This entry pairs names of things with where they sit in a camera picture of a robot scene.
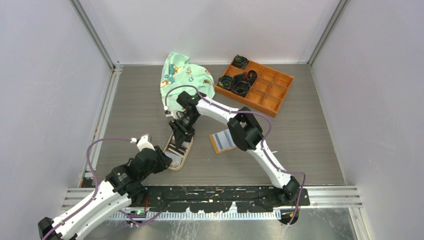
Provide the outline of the beige oval card tray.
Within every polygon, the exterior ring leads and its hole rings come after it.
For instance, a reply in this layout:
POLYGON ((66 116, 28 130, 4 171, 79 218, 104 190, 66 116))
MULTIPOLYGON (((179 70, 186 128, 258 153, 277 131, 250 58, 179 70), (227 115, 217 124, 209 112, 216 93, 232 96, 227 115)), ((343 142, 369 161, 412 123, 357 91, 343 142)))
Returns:
POLYGON ((184 141, 181 146, 177 147, 174 134, 169 137, 164 148, 164 154, 172 160, 168 170, 179 171, 184 166, 192 145, 193 139, 184 141))

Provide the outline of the orange leather card holder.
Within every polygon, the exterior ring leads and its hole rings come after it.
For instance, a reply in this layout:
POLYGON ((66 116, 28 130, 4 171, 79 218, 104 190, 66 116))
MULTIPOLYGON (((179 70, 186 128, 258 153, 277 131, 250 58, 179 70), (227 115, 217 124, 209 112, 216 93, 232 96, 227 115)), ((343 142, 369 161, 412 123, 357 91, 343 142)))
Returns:
POLYGON ((233 142, 229 129, 210 134, 209 139, 216 154, 221 154, 237 148, 233 142))

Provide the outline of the grey card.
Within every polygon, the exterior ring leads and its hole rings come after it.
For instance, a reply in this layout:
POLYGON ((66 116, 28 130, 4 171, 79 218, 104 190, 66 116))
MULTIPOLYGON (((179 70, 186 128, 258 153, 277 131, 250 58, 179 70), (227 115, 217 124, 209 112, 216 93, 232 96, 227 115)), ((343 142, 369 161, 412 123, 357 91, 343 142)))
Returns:
POLYGON ((218 152, 231 150, 236 147, 229 129, 214 133, 212 137, 218 152))

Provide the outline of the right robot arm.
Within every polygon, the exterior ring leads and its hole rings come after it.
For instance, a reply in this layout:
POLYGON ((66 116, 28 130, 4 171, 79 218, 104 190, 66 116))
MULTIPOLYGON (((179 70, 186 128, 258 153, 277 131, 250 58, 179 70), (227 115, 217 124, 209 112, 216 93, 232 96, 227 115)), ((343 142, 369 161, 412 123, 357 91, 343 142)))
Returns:
POLYGON ((173 131, 175 146, 189 142, 195 134, 194 124, 200 116, 210 117, 226 124, 230 137, 237 148, 251 154, 277 188, 277 198, 283 205, 291 205, 302 189, 293 173, 288 172, 277 160, 256 119, 257 112, 247 107, 232 108, 218 103, 203 93, 189 94, 182 91, 176 102, 183 108, 176 113, 169 125, 173 131))

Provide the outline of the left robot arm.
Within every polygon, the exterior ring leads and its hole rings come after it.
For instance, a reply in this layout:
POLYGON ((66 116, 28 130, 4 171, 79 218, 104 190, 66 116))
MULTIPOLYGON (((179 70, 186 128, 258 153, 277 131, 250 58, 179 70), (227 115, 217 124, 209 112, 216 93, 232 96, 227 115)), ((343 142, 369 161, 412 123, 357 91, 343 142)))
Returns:
POLYGON ((114 213, 130 205, 141 206, 146 200, 142 185, 149 175, 160 173, 172 159, 159 146, 144 148, 127 163, 111 170, 94 191, 65 213, 45 217, 38 222, 42 240, 83 240, 114 213))

